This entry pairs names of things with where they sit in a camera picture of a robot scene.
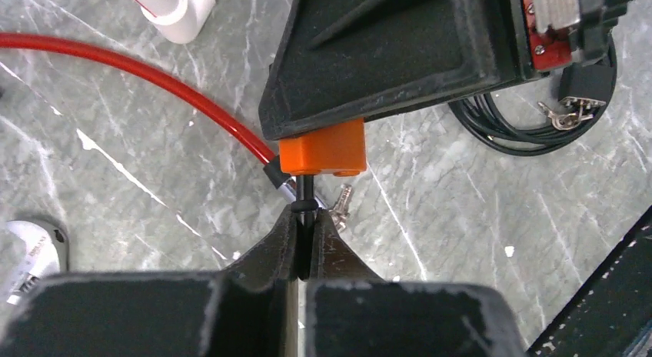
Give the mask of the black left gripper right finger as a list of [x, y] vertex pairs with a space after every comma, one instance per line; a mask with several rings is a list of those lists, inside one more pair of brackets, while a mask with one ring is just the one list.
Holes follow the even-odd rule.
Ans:
[[315, 219], [312, 245], [306, 356], [525, 354], [514, 312], [497, 290], [385, 281], [341, 239], [323, 210]]

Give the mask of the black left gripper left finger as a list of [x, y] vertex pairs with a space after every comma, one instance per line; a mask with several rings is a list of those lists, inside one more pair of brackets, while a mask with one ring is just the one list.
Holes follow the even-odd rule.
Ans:
[[69, 272], [40, 281], [1, 338], [3, 356], [295, 356], [298, 225], [222, 270]]

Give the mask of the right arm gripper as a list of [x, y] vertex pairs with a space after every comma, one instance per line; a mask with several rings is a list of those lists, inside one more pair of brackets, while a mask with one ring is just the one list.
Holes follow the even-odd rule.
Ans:
[[516, 80], [535, 80], [607, 54], [610, 35], [636, 0], [509, 0]]

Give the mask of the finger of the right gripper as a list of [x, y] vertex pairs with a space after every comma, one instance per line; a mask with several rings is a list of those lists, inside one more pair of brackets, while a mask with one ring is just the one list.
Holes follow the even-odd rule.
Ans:
[[514, 0], [293, 0], [258, 108], [280, 140], [517, 77]]

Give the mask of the orange padlock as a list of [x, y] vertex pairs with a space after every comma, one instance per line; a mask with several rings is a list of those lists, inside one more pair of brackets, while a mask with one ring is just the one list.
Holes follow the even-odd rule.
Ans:
[[279, 142], [280, 166], [290, 175], [356, 176], [367, 168], [364, 120], [321, 128]]

